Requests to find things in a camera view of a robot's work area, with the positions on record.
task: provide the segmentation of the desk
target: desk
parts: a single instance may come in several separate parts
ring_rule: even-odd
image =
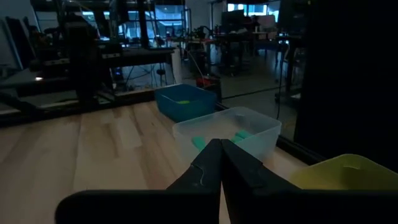
[[[252,56],[257,55],[256,50],[262,49],[262,48],[257,48],[257,38],[259,35],[266,35],[267,37],[265,39],[262,39],[262,41],[268,42],[268,32],[252,32],[252,37],[253,37],[253,50],[252,50]]]
[[[176,83],[181,83],[182,74],[180,52],[174,48],[151,50],[142,48],[124,48],[122,56],[104,58],[98,63],[109,68],[113,68],[119,66],[125,67],[164,62],[171,65],[172,73]],[[67,69],[69,64],[66,63],[54,66],[62,66],[62,68]],[[54,70],[31,72],[29,69],[25,69],[14,74],[6,80],[1,81],[0,90],[15,97],[53,93],[56,91],[75,90],[75,83],[71,82],[70,77],[63,72],[62,68],[58,73]],[[44,78],[40,81],[36,81],[36,77]]]
[[[197,40],[188,40],[188,44],[200,44],[203,45],[203,49],[205,49],[206,52],[206,64],[207,64],[207,74],[211,73],[211,45],[216,44],[217,40],[213,39],[197,39]]]
[[[165,189],[188,167],[173,125],[150,101],[0,129],[0,223],[53,223],[81,190]],[[264,164],[286,179],[306,166],[279,148]]]
[[[225,52],[223,52],[223,59],[221,61],[225,64],[226,68],[230,68],[232,66],[231,61],[233,60],[233,56],[231,53],[231,43],[232,42],[238,42],[239,43],[239,52],[238,52],[238,71],[242,69],[243,66],[243,41],[251,41],[251,39],[248,37],[248,33],[243,33],[243,34],[221,34],[221,35],[215,35],[215,39],[220,41],[221,43],[225,44]]]

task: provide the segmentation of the table leg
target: table leg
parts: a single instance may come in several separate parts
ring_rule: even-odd
[[[239,64],[238,64],[238,70],[242,70],[242,66],[243,66],[243,42],[240,41],[239,42],[239,51],[238,51],[238,60],[239,60]]]
[[[256,40],[256,35],[253,34],[253,51],[252,51],[252,56],[256,56],[256,47],[257,47],[257,40]]]
[[[286,93],[290,92],[290,87],[292,86],[294,51],[295,46],[293,44],[290,44],[289,52],[287,52]]]
[[[232,64],[231,43],[226,42],[226,67],[230,68]]]
[[[211,73],[211,44],[206,43],[206,51],[207,51],[207,74]]]

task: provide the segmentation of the window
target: window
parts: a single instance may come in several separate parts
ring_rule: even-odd
[[[182,19],[182,10],[184,6],[165,6],[156,5],[156,19],[157,20],[174,20]]]
[[[90,25],[97,28],[93,12],[75,12],[76,15],[82,16]],[[109,19],[109,12],[104,12],[105,19]]]
[[[124,28],[126,29],[126,37],[129,39],[135,38],[135,37],[141,37],[141,29],[140,29],[140,23],[137,21],[130,21],[124,24]],[[155,25],[154,22],[147,22],[147,32],[148,32],[148,38],[149,40],[153,39],[155,37]]]
[[[275,22],[278,22],[279,10],[268,11],[268,15],[274,15],[275,16]]]
[[[245,16],[265,16],[267,15],[267,5],[247,5],[247,4],[228,4],[228,12],[244,10]]]
[[[249,5],[249,16],[267,15],[267,5]]]
[[[244,15],[247,15],[248,5],[246,4],[228,4],[228,12],[235,10],[244,10]]]
[[[181,21],[157,21],[158,34],[161,37],[165,37],[166,34],[174,34],[180,36],[182,34],[182,23]]]
[[[48,28],[58,27],[57,14],[55,12],[36,12],[36,14],[37,23],[42,32]]]

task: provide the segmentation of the floor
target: floor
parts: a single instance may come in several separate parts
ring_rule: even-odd
[[[229,75],[220,75],[216,67],[213,67],[213,73],[221,77],[221,90],[225,100],[223,104],[228,107],[245,106],[266,114],[273,118],[277,117],[278,104],[274,101],[274,95],[278,92],[279,83],[275,80],[279,77],[279,68],[275,68],[275,53],[269,51],[267,60],[264,59],[264,51],[260,55],[252,57],[245,55],[244,71],[231,77]],[[143,65],[123,68],[123,76],[127,81],[122,81],[119,87],[125,90],[143,90],[166,86],[174,83],[174,76],[169,65],[164,65],[166,75],[160,76],[156,71],[159,65]],[[182,67],[183,82],[195,85],[194,77],[189,71],[188,66],[183,63]],[[76,98],[74,91],[63,93],[51,93],[40,96],[28,96],[21,100],[32,103],[33,105],[44,105],[59,101],[65,101]],[[10,107],[0,104],[0,110],[9,110]],[[296,111],[284,104],[280,105],[279,119],[283,123],[282,134],[290,139],[293,138]]]
[[[0,129],[0,223],[54,223],[82,190],[165,189],[189,167],[156,103]],[[303,162],[276,148],[264,165],[289,180]],[[223,194],[220,223],[230,223]]]

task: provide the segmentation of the wooden tabletop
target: wooden tabletop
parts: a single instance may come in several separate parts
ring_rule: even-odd
[[[53,223],[81,190],[165,189],[188,168],[173,125],[149,102],[0,129],[0,223]],[[264,165],[286,179],[306,166],[278,148]]]

